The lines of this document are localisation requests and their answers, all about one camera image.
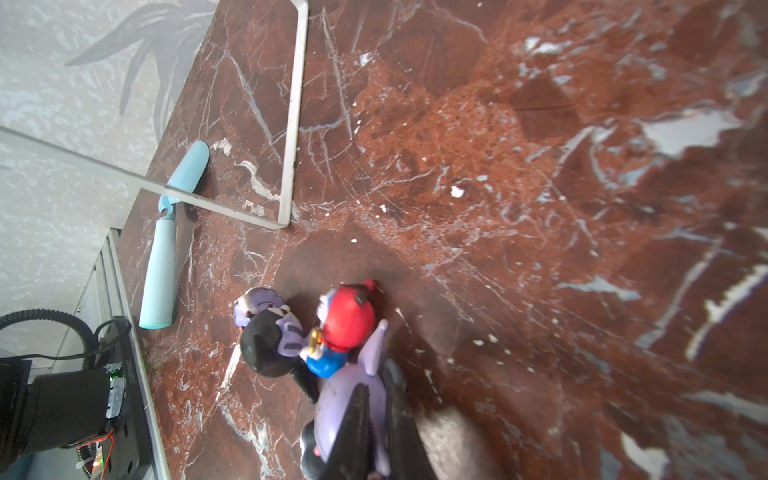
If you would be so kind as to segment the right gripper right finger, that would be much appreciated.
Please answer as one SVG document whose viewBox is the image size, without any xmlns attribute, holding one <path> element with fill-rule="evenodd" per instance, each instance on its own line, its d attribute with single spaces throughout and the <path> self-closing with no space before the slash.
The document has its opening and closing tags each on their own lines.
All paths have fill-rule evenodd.
<svg viewBox="0 0 768 480">
<path fill-rule="evenodd" d="M 387 394 L 387 440 L 390 456 L 390 479 L 436 480 L 418 428 L 410 414 L 405 377 L 397 365 L 383 366 L 383 382 Z"/>
</svg>

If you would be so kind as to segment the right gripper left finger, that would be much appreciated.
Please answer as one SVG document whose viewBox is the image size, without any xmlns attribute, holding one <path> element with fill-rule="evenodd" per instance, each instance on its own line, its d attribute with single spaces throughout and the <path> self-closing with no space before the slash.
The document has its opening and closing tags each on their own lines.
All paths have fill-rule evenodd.
<svg viewBox="0 0 768 480">
<path fill-rule="evenodd" d="M 364 480 L 369 471 L 369 390 L 358 384 L 352 391 L 322 480 Z"/>
</svg>

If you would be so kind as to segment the purple kuromi figure black bow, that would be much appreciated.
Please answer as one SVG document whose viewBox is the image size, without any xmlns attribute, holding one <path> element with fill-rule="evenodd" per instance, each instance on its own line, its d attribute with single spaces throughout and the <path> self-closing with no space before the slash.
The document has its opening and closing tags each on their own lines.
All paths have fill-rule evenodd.
<svg viewBox="0 0 768 480">
<path fill-rule="evenodd" d="M 386 391 L 381 376 L 383 344 L 389 327 L 383 319 L 360 350 L 357 360 L 343 366 L 323 385 L 315 415 L 302 431 L 301 471 L 306 479 L 318 479 L 330 457 L 354 389 L 363 385 L 369 391 L 367 447 L 369 472 L 386 479 L 392 467 L 386 439 Z"/>
</svg>

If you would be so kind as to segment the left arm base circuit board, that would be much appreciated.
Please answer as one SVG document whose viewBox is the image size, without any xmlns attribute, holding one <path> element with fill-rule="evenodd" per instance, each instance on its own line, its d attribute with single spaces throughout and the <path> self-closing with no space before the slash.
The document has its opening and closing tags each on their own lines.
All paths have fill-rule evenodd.
<svg viewBox="0 0 768 480">
<path fill-rule="evenodd" d="M 78 444 L 75 447 L 78 458 L 75 469 L 83 473 L 87 479 L 104 479 L 111 466 L 115 440 L 115 430 L 111 430 Z"/>
</svg>

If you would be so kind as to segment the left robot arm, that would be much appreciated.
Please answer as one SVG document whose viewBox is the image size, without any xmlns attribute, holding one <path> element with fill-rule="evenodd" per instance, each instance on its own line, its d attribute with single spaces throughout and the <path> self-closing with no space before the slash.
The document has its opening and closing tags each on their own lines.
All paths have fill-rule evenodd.
<svg viewBox="0 0 768 480">
<path fill-rule="evenodd" d="M 79 371 L 31 378 L 35 359 L 24 354 L 1 359 L 1 471 L 6 472 L 26 455 L 56 448 L 90 450 L 114 436 L 112 424 L 126 397 L 128 374 L 121 362 L 97 365 L 129 338 L 131 322 L 116 316 L 96 329 L 78 317 L 48 309 L 13 312 L 1 317 L 1 328 L 28 322 L 50 321 L 74 331 L 83 351 L 53 356 L 53 361 L 82 362 Z"/>
</svg>

